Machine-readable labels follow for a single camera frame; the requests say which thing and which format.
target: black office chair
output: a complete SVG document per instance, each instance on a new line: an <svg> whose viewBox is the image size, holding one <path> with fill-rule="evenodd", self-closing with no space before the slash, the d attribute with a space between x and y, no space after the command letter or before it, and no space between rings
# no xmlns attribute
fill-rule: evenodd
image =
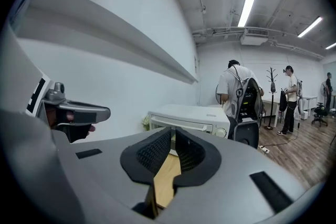
<svg viewBox="0 0 336 224"><path fill-rule="evenodd" d="M323 120L323 117L327 116L328 112L324 108L323 103L317 103L317 104L318 104L318 107L314 109L314 112L316 114L314 115L314 119L311 122L311 124L313 124L315 121L318 121L320 123L320 127L321 127L321 123L324 123L326 126L328 126L328 123Z"/></svg>

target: black pants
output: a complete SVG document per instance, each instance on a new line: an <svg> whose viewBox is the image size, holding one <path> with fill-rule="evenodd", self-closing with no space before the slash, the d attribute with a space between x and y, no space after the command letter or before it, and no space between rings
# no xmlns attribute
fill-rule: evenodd
<svg viewBox="0 0 336 224"><path fill-rule="evenodd" d="M325 103L326 111L329 112L330 110L330 102L331 102L331 94L327 95L327 101Z"/></svg>
<svg viewBox="0 0 336 224"><path fill-rule="evenodd" d="M294 111L297 105L297 101L295 102L288 102L286 116L285 116L285 123L282 128L282 133L287 134L287 131L293 132L294 129Z"/></svg>

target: fluorescent tube light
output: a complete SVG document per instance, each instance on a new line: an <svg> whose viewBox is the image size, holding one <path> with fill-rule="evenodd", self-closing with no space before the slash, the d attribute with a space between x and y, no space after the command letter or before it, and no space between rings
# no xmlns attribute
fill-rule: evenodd
<svg viewBox="0 0 336 224"><path fill-rule="evenodd" d="M244 27L248 16L250 15L254 0L245 0L243 12L240 16L238 27Z"/></svg>
<svg viewBox="0 0 336 224"><path fill-rule="evenodd" d="M317 17L317 19L313 21L313 23L310 26L308 26L300 35L298 35L298 37L303 37L306 33L308 33L311 29L313 29L320 21L322 21L322 18Z"/></svg>
<svg viewBox="0 0 336 224"><path fill-rule="evenodd" d="M335 47L335 46L336 46L336 43L334 43L333 45L328 46L328 47L326 48L326 50L329 50L329 49L331 49L332 47Z"/></svg>

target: black bag hanging on rack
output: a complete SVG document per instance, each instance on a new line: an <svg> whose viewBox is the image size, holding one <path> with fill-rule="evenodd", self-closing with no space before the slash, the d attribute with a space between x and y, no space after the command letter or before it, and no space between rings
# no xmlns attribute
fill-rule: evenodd
<svg viewBox="0 0 336 224"><path fill-rule="evenodd" d="M281 89L279 111L283 112L287 108L287 98L285 92Z"/></svg>

